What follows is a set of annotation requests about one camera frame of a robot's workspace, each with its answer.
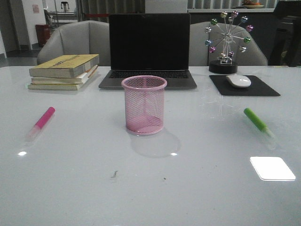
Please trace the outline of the black mouse pad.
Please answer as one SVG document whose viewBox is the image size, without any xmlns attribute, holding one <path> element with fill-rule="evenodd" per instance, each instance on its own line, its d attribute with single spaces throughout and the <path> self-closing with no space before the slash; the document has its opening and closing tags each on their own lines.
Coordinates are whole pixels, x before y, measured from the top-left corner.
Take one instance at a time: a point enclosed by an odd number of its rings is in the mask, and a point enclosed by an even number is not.
<svg viewBox="0 0 301 226">
<path fill-rule="evenodd" d="M 251 85 L 247 88 L 237 88 L 232 86 L 225 75 L 209 76 L 219 93 L 224 96 L 253 96 L 253 97 L 278 97 L 280 94 L 263 82 L 255 75 L 247 75 Z"/>
</svg>

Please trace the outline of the grey open laptop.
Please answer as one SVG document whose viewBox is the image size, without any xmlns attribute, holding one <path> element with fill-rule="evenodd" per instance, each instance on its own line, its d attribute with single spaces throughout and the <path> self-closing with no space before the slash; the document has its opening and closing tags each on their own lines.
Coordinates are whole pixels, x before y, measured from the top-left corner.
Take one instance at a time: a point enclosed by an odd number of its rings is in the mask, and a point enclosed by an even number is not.
<svg viewBox="0 0 301 226">
<path fill-rule="evenodd" d="M 111 14 L 111 69 L 101 89 L 119 89 L 123 79 L 153 75 L 167 89 L 195 89 L 189 71 L 190 15 L 188 13 Z"/>
</svg>

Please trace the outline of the fruit bowl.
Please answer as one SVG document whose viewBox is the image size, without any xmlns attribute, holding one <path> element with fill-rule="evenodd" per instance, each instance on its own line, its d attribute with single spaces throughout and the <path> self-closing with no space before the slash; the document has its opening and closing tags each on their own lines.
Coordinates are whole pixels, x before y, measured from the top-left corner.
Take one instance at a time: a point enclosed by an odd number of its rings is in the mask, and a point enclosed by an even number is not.
<svg viewBox="0 0 301 226">
<path fill-rule="evenodd" d="M 243 0 L 242 1 L 242 6 L 244 6 L 247 9 L 258 9 L 258 8 L 263 8 L 264 5 L 262 5 L 259 2 L 254 2 L 252 0 Z"/>
</svg>

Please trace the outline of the ferris wheel desk ornament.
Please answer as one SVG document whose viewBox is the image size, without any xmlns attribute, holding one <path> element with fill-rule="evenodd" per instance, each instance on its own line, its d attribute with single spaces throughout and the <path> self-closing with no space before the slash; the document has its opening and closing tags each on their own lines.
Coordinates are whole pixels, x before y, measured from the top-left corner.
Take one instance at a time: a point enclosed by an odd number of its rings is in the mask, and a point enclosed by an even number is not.
<svg viewBox="0 0 301 226">
<path fill-rule="evenodd" d="M 209 63 L 209 71 L 211 72 L 220 74 L 232 74 L 237 72 L 238 64 L 233 60 L 235 52 L 231 48 L 231 45 L 237 45 L 239 52 L 244 53 L 247 47 L 239 45 L 238 41 L 242 40 L 245 45 L 251 42 L 251 38 L 248 36 L 237 36 L 240 32 L 236 31 L 238 26 L 233 25 L 233 22 L 238 15 L 239 12 L 236 10 L 231 13 L 223 11 L 220 13 L 220 17 L 224 20 L 224 28 L 221 28 L 218 25 L 218 20 L 214 18 L 210 20 L 210 25 L 204 29 L 204 33 L 208 35 L 213 33 L 218 35 L 218 38 L 215 40 L 205 40 L 205 45 L 208 47 L 209 53 L 214 53 L 218 46 L 222 46 L 222 51 L 218 54 L 217 59 Z"/>
</svg>

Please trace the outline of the yellow book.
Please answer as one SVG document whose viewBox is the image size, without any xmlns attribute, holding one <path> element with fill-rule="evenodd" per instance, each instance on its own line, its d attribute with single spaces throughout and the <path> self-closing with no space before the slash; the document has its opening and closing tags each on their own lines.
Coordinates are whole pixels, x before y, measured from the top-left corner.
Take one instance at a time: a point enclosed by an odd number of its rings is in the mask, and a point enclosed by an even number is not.
<svg viewBox="0 0 301 226">
<path fill-rule="evenodd" d="M 29 69 L 29 74 L 31 77 L 75 78 L 98 64 L 98 54 L 62 55 Z"/>
<path fill-rule="evenodd" d="M 31 82 L 27 84 L 27 88 L 33 90 L 79 90 L 84 84 L 33 84 Z"/>
</svg>

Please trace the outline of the bottom yellow book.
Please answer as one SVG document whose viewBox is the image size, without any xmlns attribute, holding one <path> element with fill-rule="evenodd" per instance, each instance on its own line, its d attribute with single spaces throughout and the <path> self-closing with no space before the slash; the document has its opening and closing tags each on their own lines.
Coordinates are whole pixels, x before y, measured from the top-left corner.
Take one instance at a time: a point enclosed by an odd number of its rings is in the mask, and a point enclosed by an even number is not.
<svg viewBox="0 0 301 226">
<path fill-rule="evenodd" d="M 33 90 L 79 90 L 84 84 L 33 84 L 31 82 L 27 84 L 27 88 Z"/>
</svg>

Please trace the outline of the pink highlighter pen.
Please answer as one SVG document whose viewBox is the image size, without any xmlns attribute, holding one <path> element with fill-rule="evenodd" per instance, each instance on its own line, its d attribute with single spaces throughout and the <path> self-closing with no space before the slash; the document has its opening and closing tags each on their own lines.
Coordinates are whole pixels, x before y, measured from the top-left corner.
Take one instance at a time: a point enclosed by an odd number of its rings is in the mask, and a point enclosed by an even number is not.
<svg viewBox="0 0 301 226">
<path fill-rule="evenodd" d="M 32 129 L 27 133 L 25 140 L 26 142 L 32 142 L 35 140 L 35 138 L 38 136 L 38 134 L 41 132 L 43 127 L 46 125 L 46 123 L 50 120 L 52 115 L 55 112 L 54 107 L 49 107 L 44 114 L 38 119 L 38 121 L 34 124 Z"/>
</svg>

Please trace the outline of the green highlighter pen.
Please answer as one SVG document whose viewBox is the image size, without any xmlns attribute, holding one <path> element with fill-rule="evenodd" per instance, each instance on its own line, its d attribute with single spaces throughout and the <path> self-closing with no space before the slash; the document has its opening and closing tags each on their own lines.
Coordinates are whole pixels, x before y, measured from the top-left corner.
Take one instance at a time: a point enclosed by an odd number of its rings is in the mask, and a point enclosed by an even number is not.
<svg viewBox="0 0 301 226">
<path fill-rule="evenodd" d="M 248 117 L 248 119 L 253 123 L 253 125 L 261 132 L 262 136 L 266 140 L 269 149 L 275 149 L 276 136 L 268 128 L 268 126 L 250 108 L 245 108 L 243 112 Z"/>
</svg>

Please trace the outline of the middle cream book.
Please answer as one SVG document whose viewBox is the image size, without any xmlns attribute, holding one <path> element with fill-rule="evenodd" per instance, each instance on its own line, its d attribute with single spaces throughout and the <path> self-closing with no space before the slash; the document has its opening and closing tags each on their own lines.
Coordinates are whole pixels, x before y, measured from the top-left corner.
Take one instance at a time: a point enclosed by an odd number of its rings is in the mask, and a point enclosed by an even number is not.
<svg viewBox="0 0 301 226">
<path fill-rule="evenodd" d="M 95 73 L 98 66 L 93 66 L 89 71 L 82 73 L 75 78 L 46 78 L 32 77 L 33 84 L 84 84 Z"/>
</svg>

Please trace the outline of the red bin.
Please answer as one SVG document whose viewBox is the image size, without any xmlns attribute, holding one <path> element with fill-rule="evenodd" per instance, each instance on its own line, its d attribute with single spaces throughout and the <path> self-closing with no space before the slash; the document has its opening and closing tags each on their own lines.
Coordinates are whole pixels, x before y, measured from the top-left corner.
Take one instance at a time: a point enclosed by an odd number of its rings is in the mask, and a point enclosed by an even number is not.
<svg viewBox="0 0 301 226">
<path fill-rule="evenodd" d="M 45 46 L 46 42 L 50 38 L 49 25 L 47 25 L 47 24 L 36 24 L 35 29 L 36 29 L 37 39 L 38 39 L 38 45 L 40 47 Z"/>
</svg>

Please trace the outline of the white computer mouse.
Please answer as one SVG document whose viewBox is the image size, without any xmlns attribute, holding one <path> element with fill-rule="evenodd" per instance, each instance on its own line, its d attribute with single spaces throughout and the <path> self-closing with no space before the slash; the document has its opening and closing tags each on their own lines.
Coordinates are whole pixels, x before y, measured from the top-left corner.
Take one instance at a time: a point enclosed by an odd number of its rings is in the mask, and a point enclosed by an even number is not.
<svg viewBox="0 0 301 226">
<path fill-rule="evenodd" d="M 238 74 L 227 75 L 226 80 L 231 86 L 236 88 L 247 88 L 252 84 L 251 80 L 247 76 Z"/>
</svg>

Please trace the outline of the pink mesh pen holder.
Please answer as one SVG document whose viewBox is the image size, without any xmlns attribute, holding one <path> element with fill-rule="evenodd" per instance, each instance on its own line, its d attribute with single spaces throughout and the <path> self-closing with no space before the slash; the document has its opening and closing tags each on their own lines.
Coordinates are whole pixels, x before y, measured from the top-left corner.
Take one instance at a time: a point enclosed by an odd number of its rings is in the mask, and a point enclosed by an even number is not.
<svg viewBox="0 0 301 226">
<path fill-rule="evenodd" d="M 136 135 L 152 135 L 164 125 L 164 91 L 167 81 L 138 75 L 121 82 L 125 93 L 126 128 Z"/>
</svg>

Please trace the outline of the top yellow book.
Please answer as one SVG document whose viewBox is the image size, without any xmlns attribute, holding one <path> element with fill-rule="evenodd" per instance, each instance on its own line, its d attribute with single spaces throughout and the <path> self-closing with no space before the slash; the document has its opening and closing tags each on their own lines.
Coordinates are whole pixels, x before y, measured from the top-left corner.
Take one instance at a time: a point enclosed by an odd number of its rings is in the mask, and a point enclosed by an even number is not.
<svg viewBox="0 0 301 226">
<path fill-rule="evenodd" d="M 29 74 L 31 77 L 75 78 L 98 64 L 98 54 L 62 55 L 29 69 Z"/>
</svg>

